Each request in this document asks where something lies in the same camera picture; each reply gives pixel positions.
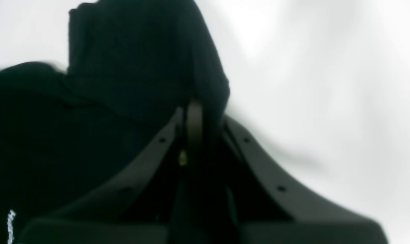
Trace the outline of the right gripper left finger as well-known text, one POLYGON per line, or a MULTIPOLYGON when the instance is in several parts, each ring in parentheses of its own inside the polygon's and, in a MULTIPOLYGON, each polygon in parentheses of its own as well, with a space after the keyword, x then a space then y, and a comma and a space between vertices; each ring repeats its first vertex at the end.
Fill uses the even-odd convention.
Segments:
POLYGON ((181 170, 176 185, 185 182, 200 162, 203 108, 200 100, 178 107, 168 124, 120 173, 82 198, 29 222, 20 244, 168 244, 168 224, 119 223, 118 219, 140 200, 168 166, 181 170))

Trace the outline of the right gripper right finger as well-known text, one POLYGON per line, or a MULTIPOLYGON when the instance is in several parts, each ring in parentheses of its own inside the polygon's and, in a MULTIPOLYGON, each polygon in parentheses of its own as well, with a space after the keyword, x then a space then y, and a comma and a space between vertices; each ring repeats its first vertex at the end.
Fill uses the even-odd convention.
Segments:
POLYGON ((239 122, 224 118, 242 244, 387 244, 376 221, 310 190, 239 122))

